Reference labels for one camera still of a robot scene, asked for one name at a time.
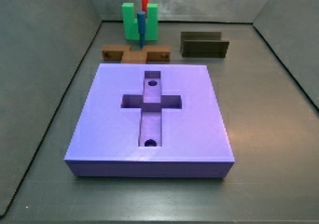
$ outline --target purple box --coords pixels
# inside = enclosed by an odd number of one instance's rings
[[[66,163],[76,176],[224,177],[235,156],[206,65],[100,64]]]

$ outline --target gray wall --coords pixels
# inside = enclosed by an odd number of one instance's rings
[[[319,107],[319,0],[271,0],[254,26]]]
[[[3,216],[102,20],[90,0],[0,0],[0,21]]]
[[[140,0],[91,0],[106,21],[122,20],[122,3]],[[222,21],[254,23],[268,0],[151,0],[159,3],[162,21]]]

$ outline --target table surface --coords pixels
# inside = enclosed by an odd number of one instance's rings
[[[182,31],[220,31],[224,59],[184,59]],[[66,94],[7,221],[319,220],[319,118],[251,25],[162,23],[171,63],[208,65],[236,163],[224,179],[79,178],[64,155],[103,45],[134,45],[122,23],[104,23]]]

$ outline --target cross-shaped hole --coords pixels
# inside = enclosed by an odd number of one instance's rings
[[[182,109],[180,95],[162,95],[160,71],[146,71],[143,95],[126,94],[122,108],[140,108],[140,147],[162,146],[162,109]]]

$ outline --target red block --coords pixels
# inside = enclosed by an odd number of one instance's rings
[[[148,4],[150,0],[142,0],[142,11],[146,12],[147,15],[147,4]]]

